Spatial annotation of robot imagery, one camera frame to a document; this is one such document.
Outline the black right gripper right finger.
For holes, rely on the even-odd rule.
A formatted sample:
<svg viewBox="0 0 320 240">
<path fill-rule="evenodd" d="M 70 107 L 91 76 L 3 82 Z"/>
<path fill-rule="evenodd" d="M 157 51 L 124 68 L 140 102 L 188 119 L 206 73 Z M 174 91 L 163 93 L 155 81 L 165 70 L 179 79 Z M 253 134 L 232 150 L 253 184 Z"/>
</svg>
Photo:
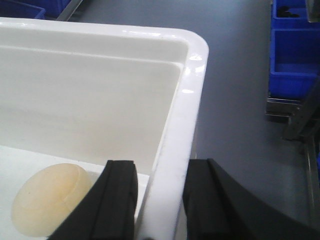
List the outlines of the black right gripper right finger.
<svg viewBox="0 0 320 240">
<path fill-rule="evenodd" d="M 189 240 L 312 240 L 314 228 L 267 205 L 213 159 L 191 159 L 183 190 Z"/>
</svg>

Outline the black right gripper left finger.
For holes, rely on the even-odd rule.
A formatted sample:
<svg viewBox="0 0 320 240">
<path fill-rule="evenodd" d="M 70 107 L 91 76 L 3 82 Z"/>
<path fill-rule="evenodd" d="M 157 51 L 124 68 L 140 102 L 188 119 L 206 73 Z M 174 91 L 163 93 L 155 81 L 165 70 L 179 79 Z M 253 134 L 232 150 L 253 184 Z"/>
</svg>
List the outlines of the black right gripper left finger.
<svg viewBox="0 0 320 240">
<path fill-rule="evenodd" d="M 132 240 L 138 175 L 132 160 L 108 160 L 87 195 L 50 240 Z"/>
</svg>

